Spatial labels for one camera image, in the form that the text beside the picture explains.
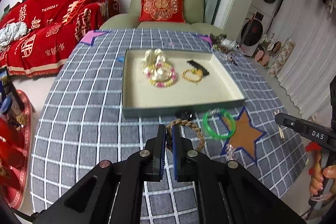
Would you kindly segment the right hand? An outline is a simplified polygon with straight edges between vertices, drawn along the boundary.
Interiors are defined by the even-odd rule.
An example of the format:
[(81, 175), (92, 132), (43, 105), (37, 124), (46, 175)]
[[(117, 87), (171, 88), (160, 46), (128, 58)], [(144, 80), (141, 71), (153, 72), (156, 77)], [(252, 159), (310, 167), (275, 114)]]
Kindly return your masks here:
[(335, 196), (335, 178), (336, 178), (336, 166), (331, 165), (324, 169), (321, 168), (320, 161), (322, 155), (319, 151), (315, 153), (315, 160), (313, 165), (313, 173), (311, 175), (309, 192), (312, 195), (317, 195), (319, 191), (323, 190), (323, 180), (328, 178), (333, 180), (333, 186), (331, 187), (330, 193)]

